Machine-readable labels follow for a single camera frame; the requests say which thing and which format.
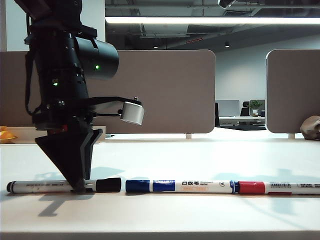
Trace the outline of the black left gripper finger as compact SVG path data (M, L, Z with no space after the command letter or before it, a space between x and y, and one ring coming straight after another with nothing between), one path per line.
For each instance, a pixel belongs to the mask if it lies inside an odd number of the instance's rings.
M84 144L87 134L60 132L35 138L76 193L85 192Z
M88 141L84 145L84 179L89 180L91 177L91 165L92 165L92 154L93 146L102 135L102 129L93 129L89 133Z

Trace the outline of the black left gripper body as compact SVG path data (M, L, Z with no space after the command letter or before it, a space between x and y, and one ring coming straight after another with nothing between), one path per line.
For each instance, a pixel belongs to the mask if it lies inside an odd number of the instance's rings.
M97 99L57 99L42 106L39 113L32 115L32 123L39 131L49 135L58 133L84 133L93 135L90 143L97 141L97 131L93 129L93 118L97 116Z

